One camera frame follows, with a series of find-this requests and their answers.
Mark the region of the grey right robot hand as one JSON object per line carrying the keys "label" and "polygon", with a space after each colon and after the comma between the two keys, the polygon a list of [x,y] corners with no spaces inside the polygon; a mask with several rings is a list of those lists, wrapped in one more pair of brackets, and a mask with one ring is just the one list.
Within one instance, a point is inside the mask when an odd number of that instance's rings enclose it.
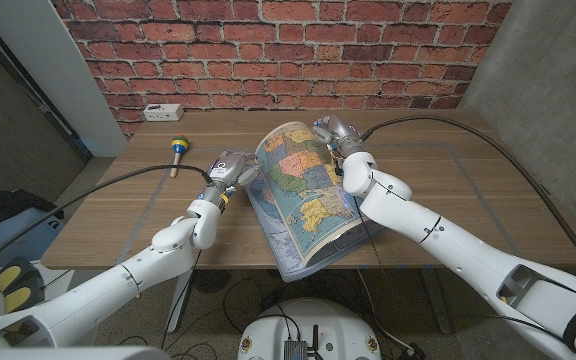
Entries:
{"label": "grey right robot hand", "polygon": [[343,158],[362,150],[360,133],[337,115],[324,116],[315,121],[313,132],[320,142]]}

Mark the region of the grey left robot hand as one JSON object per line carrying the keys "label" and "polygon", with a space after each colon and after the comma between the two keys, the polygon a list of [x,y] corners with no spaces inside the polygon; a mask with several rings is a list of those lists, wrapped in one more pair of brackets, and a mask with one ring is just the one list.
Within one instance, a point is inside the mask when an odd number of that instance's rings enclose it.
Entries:
{"label": "grey left robot hand", "polygon": [[238,186],[247,186],[259,173],[257,156],[226,150],[215,160],[209,171],[211,181],[204,187],[199,199],[217,204],[228,201]]}

